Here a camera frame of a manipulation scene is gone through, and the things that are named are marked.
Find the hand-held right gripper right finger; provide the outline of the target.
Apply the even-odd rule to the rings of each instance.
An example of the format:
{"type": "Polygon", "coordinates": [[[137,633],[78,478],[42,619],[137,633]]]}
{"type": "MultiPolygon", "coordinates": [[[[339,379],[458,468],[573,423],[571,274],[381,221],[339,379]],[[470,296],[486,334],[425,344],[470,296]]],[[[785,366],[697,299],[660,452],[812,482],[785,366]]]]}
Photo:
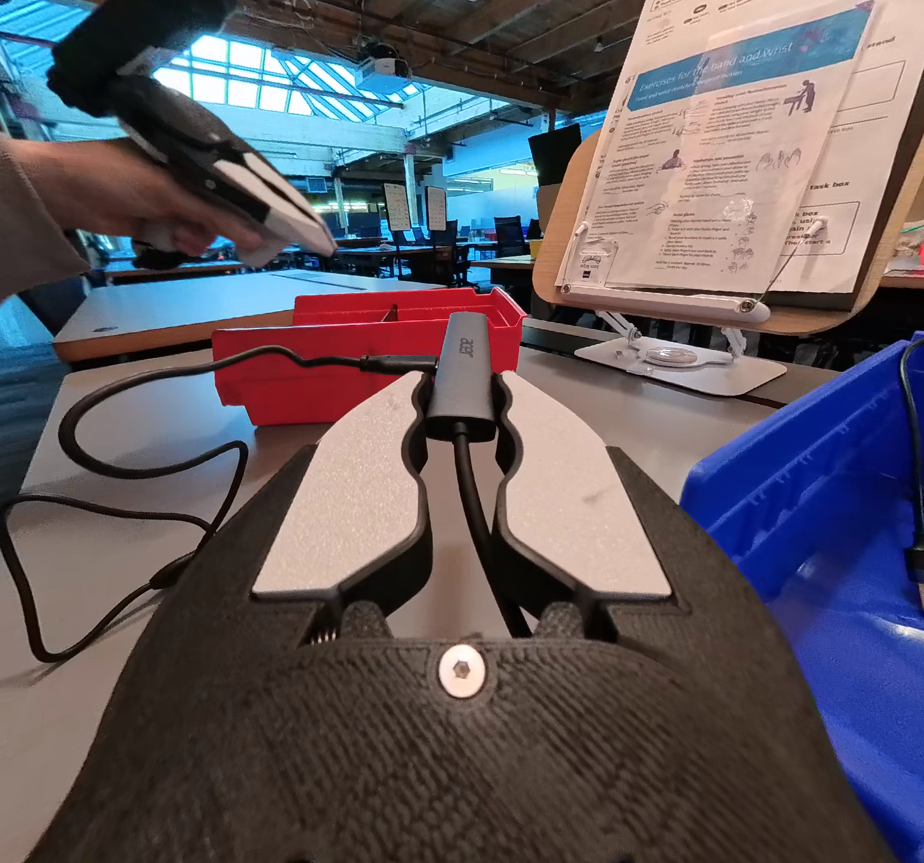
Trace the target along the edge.
{"type": "Polygon", "coordinates": [[[605,442],[513,371],[496,376],[494,395],[503,592],[536,618],[552,603],[593,618],[607,604],[669,602],[672,585],[605,442]]]}

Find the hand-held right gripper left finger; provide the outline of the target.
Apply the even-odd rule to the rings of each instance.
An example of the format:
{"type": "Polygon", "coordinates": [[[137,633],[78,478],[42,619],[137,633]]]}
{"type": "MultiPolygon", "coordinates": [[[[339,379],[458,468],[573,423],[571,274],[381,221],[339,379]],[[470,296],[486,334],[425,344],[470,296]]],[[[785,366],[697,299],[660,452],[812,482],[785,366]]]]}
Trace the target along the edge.
{"type": "Polygon", "coordinates": [[[422,469],[430,378],[409,372],[354,407],[317,444],[252,596],[320,602],[340,615],[375,603],[391,615],[433,568],[422,469]]]}

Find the red plastic bin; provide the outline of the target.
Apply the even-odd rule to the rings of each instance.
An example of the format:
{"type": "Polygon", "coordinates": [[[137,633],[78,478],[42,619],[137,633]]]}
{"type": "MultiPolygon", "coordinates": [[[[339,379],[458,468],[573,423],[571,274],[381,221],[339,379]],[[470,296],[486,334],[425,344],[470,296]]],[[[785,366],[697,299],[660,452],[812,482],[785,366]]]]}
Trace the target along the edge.
{"type": "MultiPolygon", "coordinates": [[[[311,360],[388,354],[437,356],[450,315],[486,315],[495,372],[514,370],[526,314],[504,291],[472,288],[369,292],[295,299],[293,324],[225,328],[212,337],[214,361],[250,349],[281,346],[311,360]]],[[[255,427],[331,423],[393,377],[351,368],[303,369],[267,354],[214,373],[225,407],[243,407],[255,427]]]]}

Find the grey USB hub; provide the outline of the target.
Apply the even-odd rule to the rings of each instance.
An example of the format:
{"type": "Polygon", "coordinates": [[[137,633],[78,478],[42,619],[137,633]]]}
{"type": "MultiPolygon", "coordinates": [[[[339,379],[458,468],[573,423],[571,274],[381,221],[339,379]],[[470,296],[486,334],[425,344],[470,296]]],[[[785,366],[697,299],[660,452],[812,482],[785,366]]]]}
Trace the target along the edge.
{"type": "Polygon", "coordinates": [[[530,638],[520,605],[502,586],[502,563],[480,502],[470,449],[496,440],[499,467],[504,476],[513,474],[521,452],[518,435],[503,420],[511,401],[512,395],[493,371],[486,315],[451,314],[432,377],[424,434],[429,441],[452,447],[458,496],[491,595],[510,635],[530,638]]]}

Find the grey desk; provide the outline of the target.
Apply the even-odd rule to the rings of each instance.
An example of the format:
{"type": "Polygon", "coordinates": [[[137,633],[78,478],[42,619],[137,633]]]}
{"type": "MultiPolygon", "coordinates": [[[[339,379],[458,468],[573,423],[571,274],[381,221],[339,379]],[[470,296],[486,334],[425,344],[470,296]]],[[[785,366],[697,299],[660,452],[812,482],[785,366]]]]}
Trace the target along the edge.
{"type": "MultiPolygon", "coordinates": [[[[772,407],[833,378],[792,367],[760,389],[760,402],[707,399],[643,383],[600,366],[535,349],[520,349],[517,372],[570,407],[610,445],[621,447],[678,498],[693,465],[770,415],[772,407]]],[[[74,496],[92,503],[211,516],[230,481],[218,462],[177,478],[117,482],[81,472],[66,460],[57,424],[73,403],[130,374],[196,363],[207,351],[69,375],[52,406],[29,466],[26,492],[74,496]]],[[[227,440],[251,446],[241,500],[247,500],[322,427],[253,428],[240,408],[222,407],[211,376],[168,380],[104,403],[78,437],[118,464],[145,466],[185,458],[227,440]]],[[[485,581],[464,526],[450,501],[451,455],[431,453],[424,470],[436,503],[433,579],[392,627],[400,633],[500,633],[485,581]]],[[[103,518],[47,504],[24,504],[11,521],[17,552],[37,596],[41,629],[52,647],[82,636],[103,612],[165,564],[198,534],[180,523],[103,518]]],[[[153,595],[60,670],[31,656],[17,594],[2,569],[2,861],[25,861],[72,786],[127,657],[155,609],[153,595]]]]}

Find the person's left hand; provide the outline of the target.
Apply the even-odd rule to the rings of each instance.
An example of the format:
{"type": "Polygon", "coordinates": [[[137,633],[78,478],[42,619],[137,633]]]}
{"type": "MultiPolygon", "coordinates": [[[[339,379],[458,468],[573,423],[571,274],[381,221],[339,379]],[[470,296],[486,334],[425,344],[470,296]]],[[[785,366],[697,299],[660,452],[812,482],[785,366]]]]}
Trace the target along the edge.
{"type": "Polygon", "coordinates": [[[173,250],[189,256],[219,237],[246,250],[261,245],[254,228],[184,190],[132,141],[11,141],[8,148],[63,229],[139,239],[158,227],[173,250]]]}

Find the long background table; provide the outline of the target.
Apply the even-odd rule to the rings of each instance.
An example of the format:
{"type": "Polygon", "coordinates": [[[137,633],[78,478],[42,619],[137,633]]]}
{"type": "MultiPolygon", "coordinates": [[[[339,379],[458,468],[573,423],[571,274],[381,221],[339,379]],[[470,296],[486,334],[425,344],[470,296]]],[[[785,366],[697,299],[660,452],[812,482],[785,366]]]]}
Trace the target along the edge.
{"type": "Polygon", "coordinates": [[[111,262],[101,270],[100,275],[107,286],[117,286],[170,280],[206,279],[248,272],[251,272],[251,269],[237,261],[197,262],[171,269],[152,270],[135,267],[129,260],[118,260],[111,262]]]}

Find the wood-edged grey table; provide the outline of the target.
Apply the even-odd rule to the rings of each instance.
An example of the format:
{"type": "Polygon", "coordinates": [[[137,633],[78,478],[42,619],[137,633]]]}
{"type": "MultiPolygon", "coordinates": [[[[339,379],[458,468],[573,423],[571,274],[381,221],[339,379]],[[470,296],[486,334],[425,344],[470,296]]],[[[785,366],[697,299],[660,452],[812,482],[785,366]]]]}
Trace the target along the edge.
{"type": "Polygon", "coordinates": [[[52,341],[64,363],[202,342],[219,329],[290,326],[295,299],[436,290],[432,283],[293,270],[173,279],[95,290],[52,341]]]}

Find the white ceiling projector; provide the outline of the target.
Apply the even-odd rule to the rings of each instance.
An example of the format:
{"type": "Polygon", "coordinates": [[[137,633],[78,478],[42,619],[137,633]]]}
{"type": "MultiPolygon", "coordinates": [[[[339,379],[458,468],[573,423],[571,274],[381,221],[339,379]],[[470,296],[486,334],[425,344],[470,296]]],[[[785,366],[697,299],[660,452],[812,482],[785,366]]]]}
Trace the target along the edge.
{"type": "Polygon", "coordinates": [[[397,95],[412,83],[410,65],[397,49],[381,40],[368,40],[359,51],[353,84],[375,96],[397,95]]]}

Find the dark blue office chair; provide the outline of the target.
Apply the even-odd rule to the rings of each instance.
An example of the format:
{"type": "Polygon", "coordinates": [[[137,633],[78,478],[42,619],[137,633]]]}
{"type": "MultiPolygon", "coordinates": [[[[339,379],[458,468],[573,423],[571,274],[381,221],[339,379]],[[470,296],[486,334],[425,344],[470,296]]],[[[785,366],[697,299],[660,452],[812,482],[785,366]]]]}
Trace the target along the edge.
{"type": "Polygon", "coordinates": [[[55,338],[66,323],[75,315],[87,297],[87,282],[84,275],[42,284],[23,292],[17,297],[26,308],[55,338]]]}

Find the blue plastic bin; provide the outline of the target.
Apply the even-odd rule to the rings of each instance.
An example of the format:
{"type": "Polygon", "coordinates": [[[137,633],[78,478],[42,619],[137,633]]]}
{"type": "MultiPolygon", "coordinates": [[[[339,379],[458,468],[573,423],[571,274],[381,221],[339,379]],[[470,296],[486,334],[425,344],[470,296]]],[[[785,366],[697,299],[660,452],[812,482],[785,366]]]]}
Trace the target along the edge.
{"type": "Polygon", "coordinates": [[[680,505],[768,605],[841,765],[902,861],[923,852],[923,624],[901,340],[703,458],[680,505]]]}

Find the black panel screen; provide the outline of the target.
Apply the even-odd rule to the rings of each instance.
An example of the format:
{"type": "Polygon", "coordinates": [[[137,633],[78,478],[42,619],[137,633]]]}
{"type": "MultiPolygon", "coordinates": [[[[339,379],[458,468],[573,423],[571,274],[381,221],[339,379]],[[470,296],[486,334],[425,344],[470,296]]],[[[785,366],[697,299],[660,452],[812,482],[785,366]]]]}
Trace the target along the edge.
{"type": "Polygon", "coordinates": [[[577,123],[527,138],[538,180],[538,187],[559,185],[563,181],[573,154],[582,143],[577,123]]]}

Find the wooden document stand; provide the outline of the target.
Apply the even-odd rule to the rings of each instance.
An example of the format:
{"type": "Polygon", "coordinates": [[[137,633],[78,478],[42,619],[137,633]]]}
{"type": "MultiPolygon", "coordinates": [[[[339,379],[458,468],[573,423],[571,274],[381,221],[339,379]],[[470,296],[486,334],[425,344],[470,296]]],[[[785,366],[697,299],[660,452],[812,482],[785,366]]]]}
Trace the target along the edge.
{"type": "MultiPolygon", "coordinates": [[[[809,306],[807,299],[774,297],[766,321],[761,324],[733,322],[733,327],[761,336],[803,338],[841,326],[868,306],[881,285],[885,267],[894,255],[895,246],[911,213],[913,200],[922,185],[922,117],[922,86],[918,86],[861,264],[861,278],[847,294],[850,305],[844,309],[815,308],[809,306]]],[[[593,133],[571,156],[563,183],[552,204],[544,244],[533,273],[533,288],[548,303],[563,306],[574,306],[577,303],[563,295],[561,288],[555,285],[555,280],[577,222],[587,178],[593,174],[599,136],[598,132],[593,133]]],[[[728,372],[729,364],[706,364],[697,369],[639,364],[629,360],[626,338],[598,331],[590,331],[590,334],[594,336],[591,343],[583,347],[569,347],[565,353],[624,374],[639,375],[703,395],[755,395],[787,372],[784,363],[746,355],[735,361],[741,367],[740,373],[728,372]]]]}

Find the laminated hand exercise sheet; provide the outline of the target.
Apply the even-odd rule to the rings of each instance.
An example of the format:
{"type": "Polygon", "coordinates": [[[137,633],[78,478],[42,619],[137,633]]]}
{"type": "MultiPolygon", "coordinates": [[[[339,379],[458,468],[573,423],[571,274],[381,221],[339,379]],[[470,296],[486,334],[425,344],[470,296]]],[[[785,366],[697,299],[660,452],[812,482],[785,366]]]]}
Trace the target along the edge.
{"type": "Polygon", "coordinates": [[[815,2],[641,72],[563,284],[764,292],[880,8],[815,2]]]}

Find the large white instruction sheet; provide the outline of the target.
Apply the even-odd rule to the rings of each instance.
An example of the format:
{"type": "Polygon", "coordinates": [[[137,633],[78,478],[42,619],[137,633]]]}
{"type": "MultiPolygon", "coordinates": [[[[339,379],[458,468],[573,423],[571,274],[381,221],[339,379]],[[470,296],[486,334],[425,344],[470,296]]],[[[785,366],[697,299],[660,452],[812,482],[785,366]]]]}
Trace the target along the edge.
{"type": "MultiPolygon", "coordinates": [[[[759,33],[772,18],[845,1],[646,0],[619,82],[628,87],[643,70],[706,51],[735,29],[759,33]]],[[[879,0],[794,221],[825,216],[826,233],[800,247],[772,293],[854,290],[921,78],[922,0],[879,0]]]]}

